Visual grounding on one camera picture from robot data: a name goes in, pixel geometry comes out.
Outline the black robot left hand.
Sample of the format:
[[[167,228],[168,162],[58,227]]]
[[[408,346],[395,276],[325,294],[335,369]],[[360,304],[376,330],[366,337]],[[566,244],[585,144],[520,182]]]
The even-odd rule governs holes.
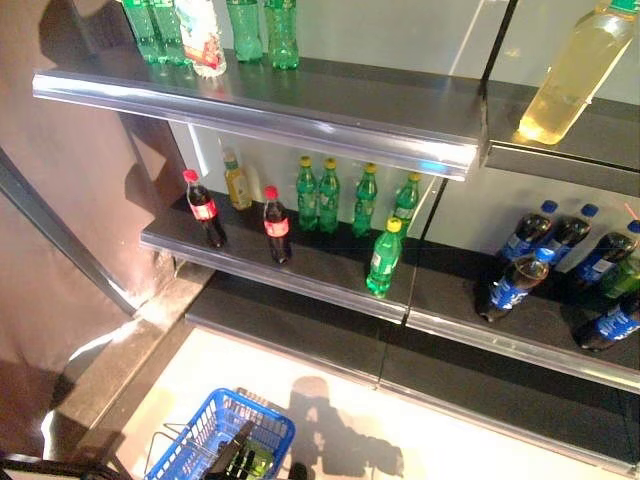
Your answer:
[[[231,479],[234,459],[244,450],[255,423],[246,421],[239,432],[220,450],[214,462],[206,470],[204,479]]]

